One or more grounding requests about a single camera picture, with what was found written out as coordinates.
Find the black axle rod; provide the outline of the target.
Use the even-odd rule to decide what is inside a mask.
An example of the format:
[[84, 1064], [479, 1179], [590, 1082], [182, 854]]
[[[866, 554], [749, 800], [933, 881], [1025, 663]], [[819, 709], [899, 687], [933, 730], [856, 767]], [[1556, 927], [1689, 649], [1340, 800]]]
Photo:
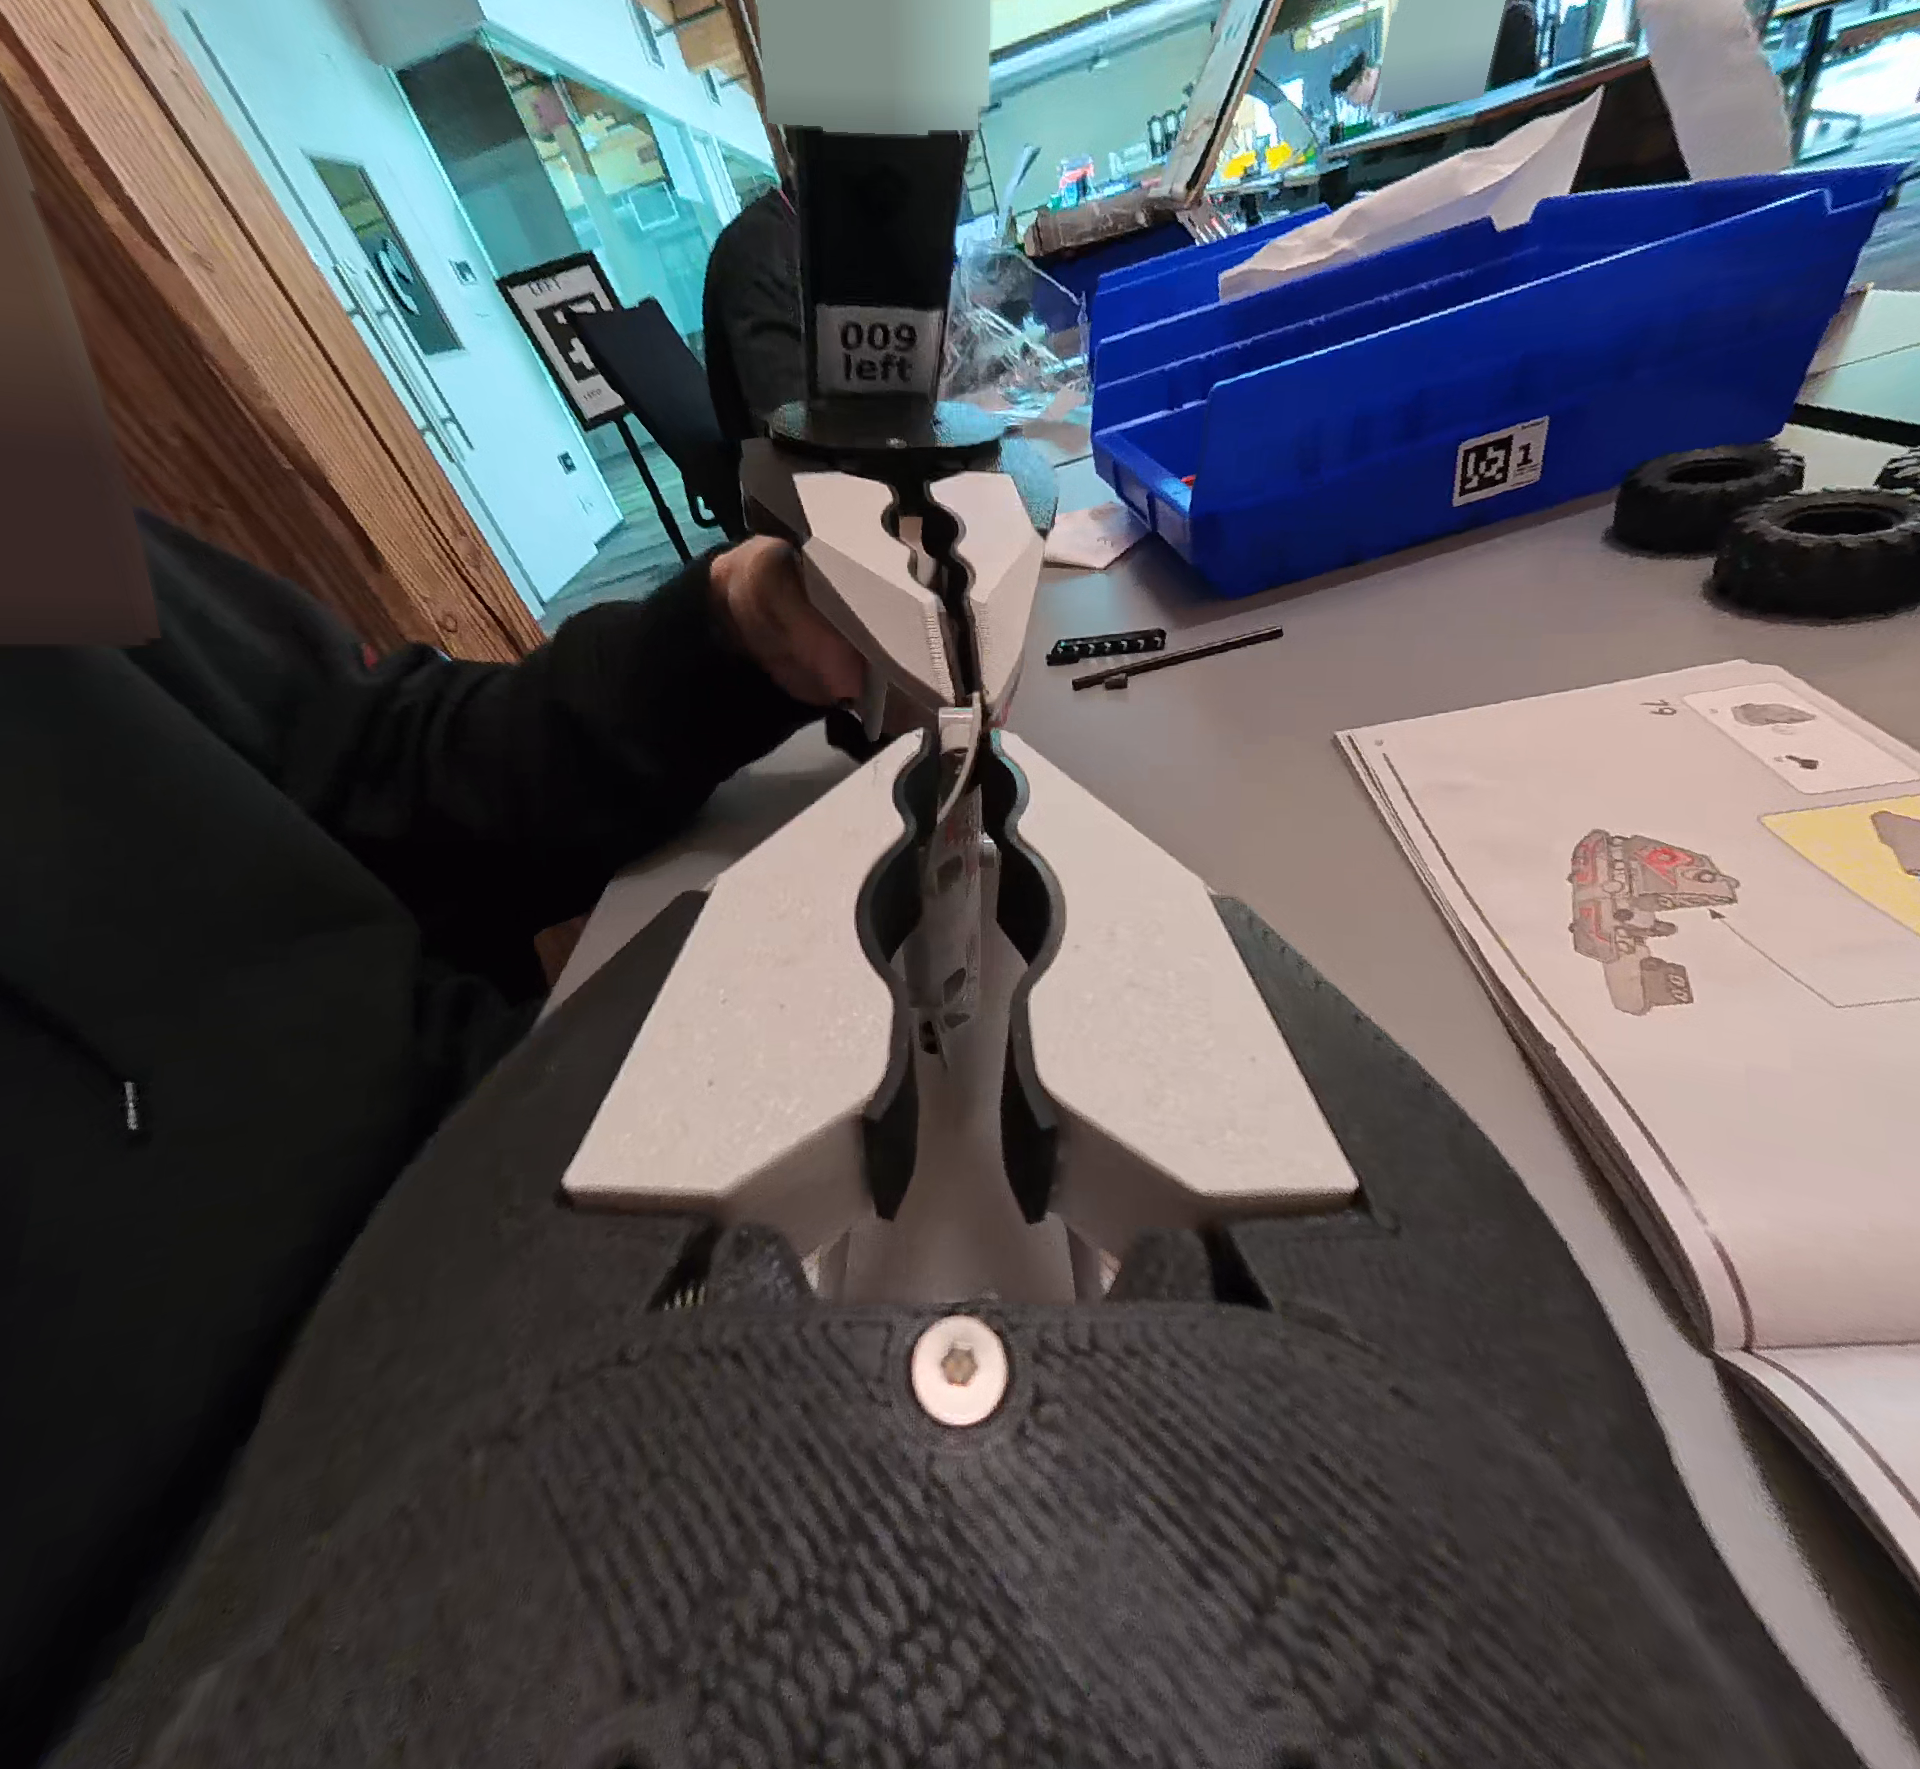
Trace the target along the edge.
[[1207, 658], [1228, 655], [1228, 653], [1239, 653], [1239, 651], [1248, 651], [1255, 646], [1281, 642], [1283, 634], [1286, 634], [1283, 625], [1269, 625], [1262, 630], [1244, 630], [1244, 632], [1209, 640], [1202, 645], [1126, 658], [1126, 661], [1118, 661], [1111, 669], [1074, 677], [1070, 682], [1070, 689], [1076, 695], [1103, 689], [1103, 678], [1115, 670], [1129, 670], [1131, 682], [1134, 682], [1140, 677], [1162, 672], [1162, 670], [1172, 670], [1179, 667], [1188, 667], [1197, 661], [1207, 661]]

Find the black white marker tag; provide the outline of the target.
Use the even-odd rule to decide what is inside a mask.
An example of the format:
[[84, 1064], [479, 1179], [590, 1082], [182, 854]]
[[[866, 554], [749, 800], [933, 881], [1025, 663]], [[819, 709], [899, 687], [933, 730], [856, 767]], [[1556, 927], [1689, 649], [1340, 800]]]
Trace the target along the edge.
[[1547, 463], [1548, 417], [1485, 432], [1459, 445], [1452, 506], [1468, 507], [1539, 485]]

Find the person's black sweater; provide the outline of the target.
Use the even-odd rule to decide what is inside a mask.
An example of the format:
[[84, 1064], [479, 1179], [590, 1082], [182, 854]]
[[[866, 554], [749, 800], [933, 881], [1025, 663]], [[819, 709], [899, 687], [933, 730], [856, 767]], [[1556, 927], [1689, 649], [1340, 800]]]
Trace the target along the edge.
[[421, 1143], [515, 1044], [534, 938], [341, 831], [370, 655], [138, 512], [156, 634], [5, 649], [5, 1766], [36, 1766]]

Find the framed marker sign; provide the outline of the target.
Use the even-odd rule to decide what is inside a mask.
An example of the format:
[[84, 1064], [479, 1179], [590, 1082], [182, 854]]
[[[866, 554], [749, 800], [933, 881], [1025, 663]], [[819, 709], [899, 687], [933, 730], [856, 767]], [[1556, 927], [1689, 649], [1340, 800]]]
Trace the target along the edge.
[[597, 256], [576, 249], [532, 270], [500, 276], [496, 290], [576, 425], [596, 431], [622, 422], [627, 403], [597, 365], [583, 332], [585, 321], [622, 310]]

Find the brick instruction booklet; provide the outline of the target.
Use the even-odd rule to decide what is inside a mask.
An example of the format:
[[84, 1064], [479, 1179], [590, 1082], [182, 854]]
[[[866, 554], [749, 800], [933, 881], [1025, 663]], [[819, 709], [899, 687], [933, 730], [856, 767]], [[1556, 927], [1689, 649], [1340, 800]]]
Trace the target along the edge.
[[1916, 750], [1746, 661], [1335, 743], [1702, 1345], [1914, 1579]]

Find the person's left hand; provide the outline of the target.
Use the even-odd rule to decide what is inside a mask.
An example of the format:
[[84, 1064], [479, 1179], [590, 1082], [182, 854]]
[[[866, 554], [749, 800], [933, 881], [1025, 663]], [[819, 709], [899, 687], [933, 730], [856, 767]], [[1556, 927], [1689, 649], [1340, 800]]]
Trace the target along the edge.
[[813, 608], [803, 557], [785, 541], [747, 536], [708, 561], [711, 615], [730, 646], [790, 700], [851, 707], [866, 663]]

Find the blue bin with marker tag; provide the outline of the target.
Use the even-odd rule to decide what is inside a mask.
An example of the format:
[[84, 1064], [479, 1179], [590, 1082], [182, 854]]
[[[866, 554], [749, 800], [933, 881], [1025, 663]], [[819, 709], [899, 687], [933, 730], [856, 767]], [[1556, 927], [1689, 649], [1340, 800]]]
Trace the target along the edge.
[[[1201, 297], [1190, 252], [1131, 270], [1097, 297], [1097, 469], [1250, 595], [1772, 439], [1903, 172], [1552, 197], [1230, 302]], [[1459, 445], [1535, 417], [1539, 485], [1453, 507]]]

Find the black folding chair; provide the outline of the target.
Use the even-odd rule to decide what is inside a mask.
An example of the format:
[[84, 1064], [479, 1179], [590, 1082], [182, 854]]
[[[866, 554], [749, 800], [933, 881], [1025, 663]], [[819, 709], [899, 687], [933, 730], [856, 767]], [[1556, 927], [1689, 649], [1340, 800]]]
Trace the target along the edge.
[[738, 445], [721, 432], [708, 371], [674, 328], [663, 304], [649, 297], [631, 308], [590, 310], [576, 302], [569, 324], [596, 371], [624, 402], [682, 476], [688, 519], [745, 538]]

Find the clear plastic bag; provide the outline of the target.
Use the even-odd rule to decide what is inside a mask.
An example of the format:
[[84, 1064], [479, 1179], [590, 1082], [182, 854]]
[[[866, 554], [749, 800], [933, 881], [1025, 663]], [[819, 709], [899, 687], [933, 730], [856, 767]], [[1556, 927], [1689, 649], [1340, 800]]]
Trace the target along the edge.
[[942, 397], [1036, 417], [1091, 386], [1085, 302], [1020, 246], [972, 244], [948, 294]]

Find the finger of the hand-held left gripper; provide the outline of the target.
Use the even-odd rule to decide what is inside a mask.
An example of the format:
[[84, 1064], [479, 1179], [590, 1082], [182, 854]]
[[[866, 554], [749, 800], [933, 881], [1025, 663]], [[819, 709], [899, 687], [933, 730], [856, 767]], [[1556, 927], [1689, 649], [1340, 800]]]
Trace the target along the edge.
[[977, 700], [987, 721], [1001, 721], [1023, 669], [1044, 538], [1020, 485], [1001, 470], [935, 482], [930, 518], [958, 697]]
[[895, 492], [845, 470], [800, 470], [792, 488], [805, 591], [863, 661], [863, 725], [877, 730], [895, 697], [915, 719], [960, 705], [948, 612], [886, 528]]

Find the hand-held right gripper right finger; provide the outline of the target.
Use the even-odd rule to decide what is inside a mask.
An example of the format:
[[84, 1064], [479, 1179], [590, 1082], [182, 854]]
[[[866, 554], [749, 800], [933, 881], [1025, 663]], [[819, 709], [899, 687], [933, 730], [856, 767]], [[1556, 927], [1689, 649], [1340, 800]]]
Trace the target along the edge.
[[1023, 1219], [1351, 1206], [1358, 1175], [1202, 878], [1006, 732], [981, 807], [1020, 963], [1001, 1146]]

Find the white paper sheet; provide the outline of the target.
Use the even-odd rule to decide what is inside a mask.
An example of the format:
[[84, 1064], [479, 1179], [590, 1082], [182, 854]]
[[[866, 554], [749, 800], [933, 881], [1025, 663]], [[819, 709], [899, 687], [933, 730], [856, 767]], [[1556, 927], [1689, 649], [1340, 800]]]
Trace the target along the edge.
[[1637, 0], [1651, 72], [1694, 179], [1788, 172], [1783, 94], [1742, 0]]
[[1541, 202], [1572, 193], [1599, 106], [1602, 91], [1593, 91], [1498, 143], [1436, 161], [1291, 229], [1227, 268], [1217, 279], [1217, 297], [1263, 294], [1478, 221], [1495, 229], [1524, 224]]

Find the long grey brick assembly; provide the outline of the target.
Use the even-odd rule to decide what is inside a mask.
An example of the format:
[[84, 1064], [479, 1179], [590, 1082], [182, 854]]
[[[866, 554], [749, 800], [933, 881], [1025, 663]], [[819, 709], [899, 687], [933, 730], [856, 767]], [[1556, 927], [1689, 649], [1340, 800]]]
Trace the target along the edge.
[[981, 793], [968, 790], [935, 825], [920, 858], [920, 918], [902, 944], [901, 967], [915, 1041], [939, 1061], [950, 1061], [979, 1008], [982, 874], [992, 857]]

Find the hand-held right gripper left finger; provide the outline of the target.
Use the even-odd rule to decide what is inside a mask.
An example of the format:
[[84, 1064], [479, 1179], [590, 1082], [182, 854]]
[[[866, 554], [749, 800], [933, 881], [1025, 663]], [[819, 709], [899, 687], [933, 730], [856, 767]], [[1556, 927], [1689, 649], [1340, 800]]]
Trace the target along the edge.
[[930, 815], [914, 732], [715, 878], [562, 1176], [569, 1204], [715, 1222], [899, 1208]]

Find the upright thin panel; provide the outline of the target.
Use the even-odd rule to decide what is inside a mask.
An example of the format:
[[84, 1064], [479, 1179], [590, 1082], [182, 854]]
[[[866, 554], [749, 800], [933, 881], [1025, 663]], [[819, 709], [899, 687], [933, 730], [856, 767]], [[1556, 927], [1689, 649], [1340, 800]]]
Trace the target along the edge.
[[1228, 138], [1237, 101], [1274, 28], [1281, 0], [1223, 0], [1212, 45], [1192, 83], [1162, 176], [1159, 202], [1172, 215], [1198, 211]]

